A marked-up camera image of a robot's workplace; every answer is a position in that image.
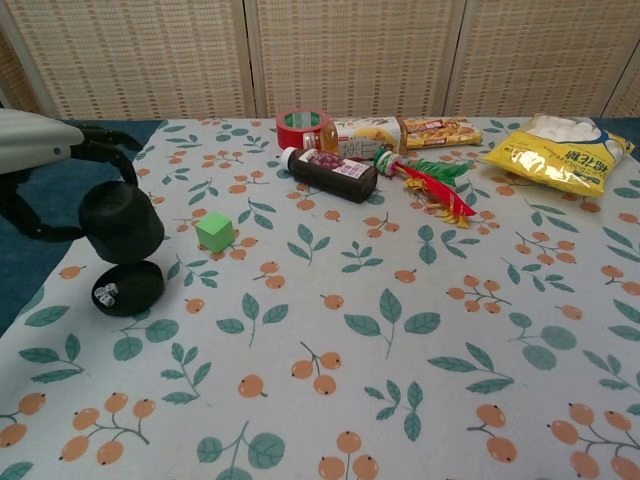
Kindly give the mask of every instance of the red tape roll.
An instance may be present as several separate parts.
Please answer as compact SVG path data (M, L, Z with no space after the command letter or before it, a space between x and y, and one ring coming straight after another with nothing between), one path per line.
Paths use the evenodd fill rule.
M276 117L276 135L280 148L303 148L302 136L319 132L331 119L319 108L296 108Z

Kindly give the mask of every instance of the juice bottle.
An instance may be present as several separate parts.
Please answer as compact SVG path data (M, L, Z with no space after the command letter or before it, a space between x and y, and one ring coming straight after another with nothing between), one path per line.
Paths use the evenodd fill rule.
M366 200L378 182L373 166L315 148L287 147L280 161L297 180L357 203Z
M370 160L382 146L405 155L407 128L399 117L336 118L318 133L305 133L302 142L307 149Z

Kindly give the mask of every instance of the white dice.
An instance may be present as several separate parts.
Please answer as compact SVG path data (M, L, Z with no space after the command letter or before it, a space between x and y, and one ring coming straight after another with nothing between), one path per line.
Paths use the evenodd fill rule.
M96 288L93 295L105 307L111 308L116 303L116 299L113 297L118 295L118 286L115 283L107 283L104 287Z
M107 283L104 289L109 295L118 295L118 286L115 283Z
M115 298L113 298L111 295L109 295L108 293L105 293L104 295L100 296L98 298L98 301L103 304L105 307L107 308L111 308L113 307L113 304L116 303Z

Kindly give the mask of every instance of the black bowl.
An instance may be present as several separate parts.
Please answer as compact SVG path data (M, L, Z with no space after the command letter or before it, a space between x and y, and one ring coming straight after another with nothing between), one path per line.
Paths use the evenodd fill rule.
M118 293L111 307L100 302L93 292L109 283L115 283ZM117 265L107 270L91 290L91 299L102 313L115 317L129 317L147 310L164 291L162 270L146 260Z

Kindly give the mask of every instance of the green cube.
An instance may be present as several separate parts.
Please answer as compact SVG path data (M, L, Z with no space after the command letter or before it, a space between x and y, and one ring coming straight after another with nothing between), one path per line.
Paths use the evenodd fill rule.
M231 220L221 213L212 212L196 224L198 241L213 253L218 253L233 242Z

